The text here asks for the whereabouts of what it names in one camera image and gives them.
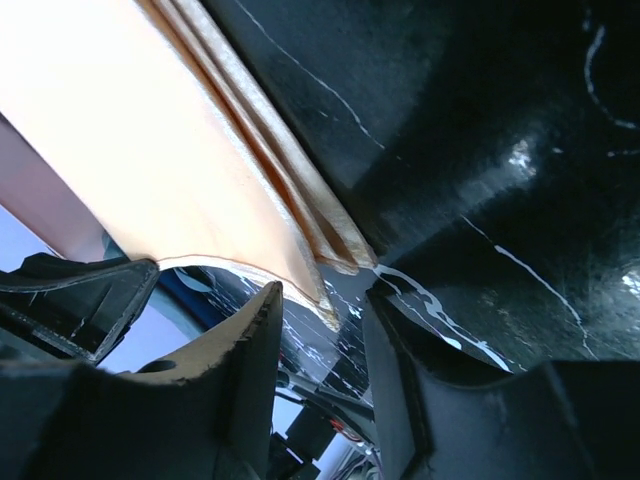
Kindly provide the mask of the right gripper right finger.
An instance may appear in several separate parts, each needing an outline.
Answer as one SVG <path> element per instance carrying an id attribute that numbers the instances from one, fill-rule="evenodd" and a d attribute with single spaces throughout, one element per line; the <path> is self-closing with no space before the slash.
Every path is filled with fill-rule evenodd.
<path id="1" fill-rule="evenodd" d="M 387 479 L 542 479 L 550 462 L 524 375 L 489 366 L 368 291 L 362 320 Z"/>

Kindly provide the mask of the peach cloth napkin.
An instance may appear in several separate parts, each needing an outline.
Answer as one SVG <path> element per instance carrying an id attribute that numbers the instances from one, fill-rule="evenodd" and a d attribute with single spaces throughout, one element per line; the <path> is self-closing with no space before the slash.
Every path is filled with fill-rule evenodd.
<path id="1" fill-rule="evenodd" d="M 332 331 L 375 256 L 195 1 L 5 1 L 1 110 L 131 258 L 223 268 Z"/>

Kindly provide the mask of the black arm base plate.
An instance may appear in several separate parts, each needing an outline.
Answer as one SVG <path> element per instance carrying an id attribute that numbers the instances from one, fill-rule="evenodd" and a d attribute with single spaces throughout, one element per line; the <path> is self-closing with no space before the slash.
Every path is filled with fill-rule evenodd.
<path id="1" fill-rule="evenodd" d="M 271 433 L 268 479 L 318 479 L 316 465 L 339 436 L 351 451 L 331 479 L 383 477 L 373 408 L 360 399 L 318 386 L 280 368 L 275 395 L 301 408 L 284 434 Z"/>

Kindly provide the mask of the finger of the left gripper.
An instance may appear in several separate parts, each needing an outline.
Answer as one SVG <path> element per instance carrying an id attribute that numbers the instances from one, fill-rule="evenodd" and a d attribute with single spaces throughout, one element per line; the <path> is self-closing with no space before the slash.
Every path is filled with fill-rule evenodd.
<path id="1" fill-rule="evenodd" d="M 1 344 L 36 360 L 99 363 L 139 318 L 159 275 L 148 259 L 27 257 L 1 274 Z"/>

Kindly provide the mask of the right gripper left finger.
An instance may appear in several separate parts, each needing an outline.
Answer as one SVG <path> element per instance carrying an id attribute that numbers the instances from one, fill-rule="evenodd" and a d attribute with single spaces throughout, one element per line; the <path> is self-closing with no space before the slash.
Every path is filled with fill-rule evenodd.
<path id="1" fill-rule="evenodd" d="M 135 373 L 159 417 L 144 478 L 263 478 L 280 355 L 283 286 Z"/>

